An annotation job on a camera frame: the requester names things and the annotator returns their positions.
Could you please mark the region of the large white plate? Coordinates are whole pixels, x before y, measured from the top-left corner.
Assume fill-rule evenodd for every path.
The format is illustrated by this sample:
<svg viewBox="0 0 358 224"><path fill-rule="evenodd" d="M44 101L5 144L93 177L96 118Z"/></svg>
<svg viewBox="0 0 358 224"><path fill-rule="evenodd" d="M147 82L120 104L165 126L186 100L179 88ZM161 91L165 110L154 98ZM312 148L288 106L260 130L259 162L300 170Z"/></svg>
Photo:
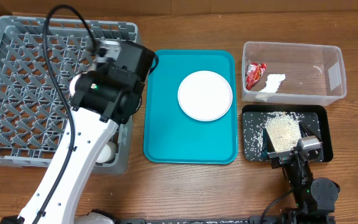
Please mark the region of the large white plate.
<svg viewBox="0 0 358 224"><path fill-rule="evenodd" d="M201 70L183 79L177 98L187 116L209 122L223 117L229 111L234 95L229 82L222 75Z"/></svg>

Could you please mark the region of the red snack wrapper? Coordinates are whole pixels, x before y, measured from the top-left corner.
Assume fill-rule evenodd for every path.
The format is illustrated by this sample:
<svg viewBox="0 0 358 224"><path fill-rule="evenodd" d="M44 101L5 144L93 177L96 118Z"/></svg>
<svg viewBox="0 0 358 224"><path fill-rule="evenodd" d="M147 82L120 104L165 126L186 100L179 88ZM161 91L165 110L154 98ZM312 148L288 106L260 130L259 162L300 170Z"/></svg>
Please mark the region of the red snack wrapper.
<svg viewBox="0 0 358 224"><path fill-rule="evenodd" d="M266 63L249 62L246 76L246 90L250 90L259 82L266 68Z"/></svg>

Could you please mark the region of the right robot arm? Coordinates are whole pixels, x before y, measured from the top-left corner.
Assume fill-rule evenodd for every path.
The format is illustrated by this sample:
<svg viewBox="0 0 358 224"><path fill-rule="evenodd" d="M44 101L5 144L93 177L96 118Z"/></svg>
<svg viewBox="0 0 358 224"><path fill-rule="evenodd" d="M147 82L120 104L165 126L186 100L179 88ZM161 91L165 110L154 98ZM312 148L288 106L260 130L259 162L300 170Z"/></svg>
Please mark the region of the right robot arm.
<svg viewBox="0 0 358 224"><path fill-rule="evenodd" d="M289 151L277 152L266 129L263 129L262 157L271 162L272 169L282 168L290 190L263 211L259 223L325 223L335 222L335 210L340 186L327 178L313 177L309 161L319 157L323 142L314 132L299 122L301 138ZM296 208L286 208L280 216L267 218L266 213L276 203L293 194Z"/></svg>

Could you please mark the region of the white napkin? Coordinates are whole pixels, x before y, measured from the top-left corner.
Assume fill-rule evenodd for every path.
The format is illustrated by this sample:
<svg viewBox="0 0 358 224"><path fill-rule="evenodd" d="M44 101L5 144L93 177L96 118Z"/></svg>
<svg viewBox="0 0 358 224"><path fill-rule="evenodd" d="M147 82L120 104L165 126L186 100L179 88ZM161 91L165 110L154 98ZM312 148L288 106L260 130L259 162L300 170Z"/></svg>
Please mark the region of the white napkin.
<svg viewBox="0 0 358 224"><path fill-rule="evenodd" d="M273 93L276 93L281 85L281 82L286 79L285 74L270 74L267 77L266 86L259 91L255 97L257 100L266 102Z"/></svg>

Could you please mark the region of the white rice bowl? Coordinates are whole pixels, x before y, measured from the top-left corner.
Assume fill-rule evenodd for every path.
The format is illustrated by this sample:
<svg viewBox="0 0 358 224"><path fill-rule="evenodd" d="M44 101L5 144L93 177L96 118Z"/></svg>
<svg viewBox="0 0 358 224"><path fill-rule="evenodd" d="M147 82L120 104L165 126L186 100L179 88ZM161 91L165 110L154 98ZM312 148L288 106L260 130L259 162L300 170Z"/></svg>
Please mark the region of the white rice bowl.
<svg viewBox="0 0 358 224"><path fill-rule="evenodd" d="M81 74L76 75L71 79L71 82L69 84L70 96L74 96L75 90L76 90L76 83L77 83L77 81L79 80L80 77L81 77Z"/></svg>

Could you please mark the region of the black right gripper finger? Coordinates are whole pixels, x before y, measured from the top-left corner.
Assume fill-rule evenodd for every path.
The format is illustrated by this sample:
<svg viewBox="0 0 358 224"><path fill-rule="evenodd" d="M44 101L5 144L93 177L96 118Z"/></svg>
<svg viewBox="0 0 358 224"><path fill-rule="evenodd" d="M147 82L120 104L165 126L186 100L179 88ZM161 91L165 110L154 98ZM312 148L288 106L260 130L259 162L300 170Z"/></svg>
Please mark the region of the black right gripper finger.
<svg viewBox="0 0 358 224"><path fill-rule="evenodd" d="M299 123L299 128L300 128L300 134L302 138L306 138L306 137L310 137L310 136L314 136L315 133L312 132L312 130L310 130L305 124L304 122L300 121Z"/></svg>
<svg viewBox="0 0 358 224"><path fill-rule="evenodd" d="M263 128L262 129L262 154L273 154L273 153L277 153L274 146L273 146L273 142L268 134L268 131Z"/></svg>

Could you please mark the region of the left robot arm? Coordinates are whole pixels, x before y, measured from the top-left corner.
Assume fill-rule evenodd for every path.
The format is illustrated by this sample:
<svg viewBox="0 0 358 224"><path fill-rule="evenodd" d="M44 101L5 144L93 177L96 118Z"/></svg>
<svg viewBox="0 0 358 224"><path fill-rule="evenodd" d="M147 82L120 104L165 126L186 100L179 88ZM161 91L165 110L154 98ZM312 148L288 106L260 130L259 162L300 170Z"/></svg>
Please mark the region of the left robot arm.
<svg viewBox="0 0 358 224"><path fill-rule="evenodd" d="M100 210L76 217L76 208L104 146L139 109L158 57L131 41L103 41L97 62L96 69L70 83L68 124L40 185L20 214L4 217L2 223L115 222Z"/></svg>

